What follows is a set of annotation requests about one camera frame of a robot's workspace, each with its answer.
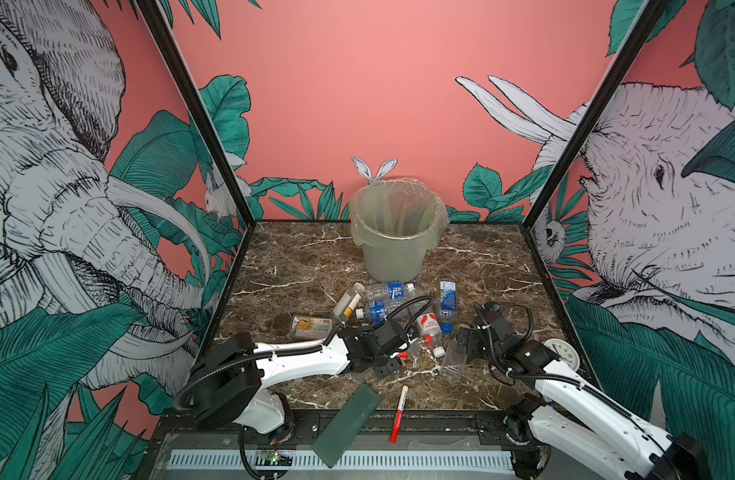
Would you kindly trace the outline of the bottle with sunflower label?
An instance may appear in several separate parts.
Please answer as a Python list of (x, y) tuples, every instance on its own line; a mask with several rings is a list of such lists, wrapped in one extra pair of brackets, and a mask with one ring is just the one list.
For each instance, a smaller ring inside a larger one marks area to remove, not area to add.
[(295, 315), (290, 335), (295, 340), (322, 340), (328, 337), (333, 328), (334, 322), (329, 318)]

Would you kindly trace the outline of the bottle red white label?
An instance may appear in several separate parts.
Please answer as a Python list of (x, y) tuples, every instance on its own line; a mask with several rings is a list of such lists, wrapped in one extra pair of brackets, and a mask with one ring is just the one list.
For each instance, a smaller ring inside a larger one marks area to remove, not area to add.
[(433, 357), (439, 359), (445, 356), (445, 348), (441, 345), (441, 324), (433, 313), (426, 313), (417, 318), (419, 338), (429, 347)]

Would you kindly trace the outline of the clear bottle green cap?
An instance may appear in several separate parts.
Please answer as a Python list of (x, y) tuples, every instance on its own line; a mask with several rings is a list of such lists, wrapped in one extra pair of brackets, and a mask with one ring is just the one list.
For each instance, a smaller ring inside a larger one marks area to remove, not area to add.
[(469, 349), (471, 329), (462, 325), (455, 333), (447, 334), (443, 340), (445, 357), (441, 366), (441, 375), (451, 382), (460, 382), (467, 366), (467, 350)]

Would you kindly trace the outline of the blue label bottle near bin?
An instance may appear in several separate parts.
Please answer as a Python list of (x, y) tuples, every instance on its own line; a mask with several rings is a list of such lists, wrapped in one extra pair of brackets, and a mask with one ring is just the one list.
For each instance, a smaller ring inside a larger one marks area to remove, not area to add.
[(417, 295), (417, 289), (411, 282), (393, 281), (368, 285), (366, 294), (369, 301), (407, 301)]

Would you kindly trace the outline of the dark green flat board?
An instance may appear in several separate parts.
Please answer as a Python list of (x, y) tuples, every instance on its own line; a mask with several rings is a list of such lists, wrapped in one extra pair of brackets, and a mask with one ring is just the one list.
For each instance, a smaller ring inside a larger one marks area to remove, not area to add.
[(312, 448), (327, 468), (334, 468), (358, 437), (381, 397), (362, 384), (313, 443)]

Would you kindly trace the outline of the red marker pen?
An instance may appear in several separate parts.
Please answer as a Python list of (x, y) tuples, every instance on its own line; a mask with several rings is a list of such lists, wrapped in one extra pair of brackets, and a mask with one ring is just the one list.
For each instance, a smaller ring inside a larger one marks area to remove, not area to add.
[(399, 402), (397, 402), (397, 410), (395, 410), (395, 418), (393, 418), (393, 430), (391, 430), (391, 437), (389, 438), (389, 442), (391, 442), (391, 444), (397, 443), (399, 430), (401, 430), (401, 422), (403, 421), (403, 414), (405, 413), (407, 396), (409, 396), (409, 385), (403, 384), (401, 395), (399, 396)]

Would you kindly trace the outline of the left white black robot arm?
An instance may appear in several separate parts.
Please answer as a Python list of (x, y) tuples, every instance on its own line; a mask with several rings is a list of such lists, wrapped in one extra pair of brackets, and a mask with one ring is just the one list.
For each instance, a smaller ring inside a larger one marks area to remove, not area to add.
[(395, 320), (377, 326), (334, 326), (318, 340), (286, 344), (255, 342), (238, 334), (196, 364), (189, 382), (174, 396), (178, 411), (191, 411), (200, 431), (235, 423), (256, 430), (276, 445), (295, 433), (290, 402), (271, 388), (313, 376), (375, 371), (387, 376), (401, 367), (399, 354), (411, 335)]

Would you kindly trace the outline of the white round alarm clock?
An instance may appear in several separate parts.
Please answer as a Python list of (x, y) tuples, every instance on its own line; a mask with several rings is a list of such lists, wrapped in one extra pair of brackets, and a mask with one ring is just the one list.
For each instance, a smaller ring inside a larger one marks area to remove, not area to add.
[(571, 343), (561, 338), (551, 338), (545, 340), (543, 345), (547, 346), (547, 348), (553, 350), (555, 354), (559, 355), (561, 360), (567, 363), (573, 371), (578, 372), (579, 368), (581, 368), (581, 358), (579, 358), (579, 353), (577, 353), (577, 350), (575, 350), (575, 347), (573, 347)]

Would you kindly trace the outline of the Pocari Sweat blue label bottle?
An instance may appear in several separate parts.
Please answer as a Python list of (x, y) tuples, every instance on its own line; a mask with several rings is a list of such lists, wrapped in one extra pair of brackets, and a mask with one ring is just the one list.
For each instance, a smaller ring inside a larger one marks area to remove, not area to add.
[(377, 325), (385, 321), (387, 314), (395, 311), (405, 302), (407, 302), (405, 298), (373, 300), (367, 302), (362, 308), (357, 308), (355, 314), (357, 320), (361, 320), (367, 324)]

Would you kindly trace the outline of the translucent green waste bin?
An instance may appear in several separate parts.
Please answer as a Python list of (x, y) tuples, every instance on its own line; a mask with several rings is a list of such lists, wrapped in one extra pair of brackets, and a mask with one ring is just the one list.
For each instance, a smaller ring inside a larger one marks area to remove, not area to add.
[(441, 197), (415, 179), (379, 180), (350, 200), (350, 226), (373, 279), (410, 282), (439, 245), (449, 214)]

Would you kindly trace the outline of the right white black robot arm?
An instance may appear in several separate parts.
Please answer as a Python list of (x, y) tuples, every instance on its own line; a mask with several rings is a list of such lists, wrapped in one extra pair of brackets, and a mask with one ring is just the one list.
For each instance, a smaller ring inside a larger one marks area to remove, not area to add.
[(513, 460), (517, 477), (537, 478), (555, 448), (605, 479), (711, 478), (695, 438), (674, 436), (611, 399), (531, 333), (517, 333), (497, 303), (475, 306), (469, 341), (491, 369), (533, 388), (499, 426), (511, 443), (543, 448)]

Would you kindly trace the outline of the blue label bottle blue cap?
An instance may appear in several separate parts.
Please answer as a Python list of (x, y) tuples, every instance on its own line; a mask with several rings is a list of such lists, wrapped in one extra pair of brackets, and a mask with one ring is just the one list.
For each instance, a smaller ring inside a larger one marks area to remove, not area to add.
[(439, 322), (443, 334), (453, 334), (459, 316), (457, 308), (457, 284), (449, 280), (439, 282)]

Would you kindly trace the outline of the clear bottle yellow white label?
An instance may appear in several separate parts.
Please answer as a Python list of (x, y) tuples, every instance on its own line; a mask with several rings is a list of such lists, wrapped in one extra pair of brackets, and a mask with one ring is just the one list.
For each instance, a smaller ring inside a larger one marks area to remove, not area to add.
[(356, 282), (342, 295), (332, 312), (331, 318), (335, 322), (346, 323), (354, 314), (357, 305), (365, 296), (365, 286)]

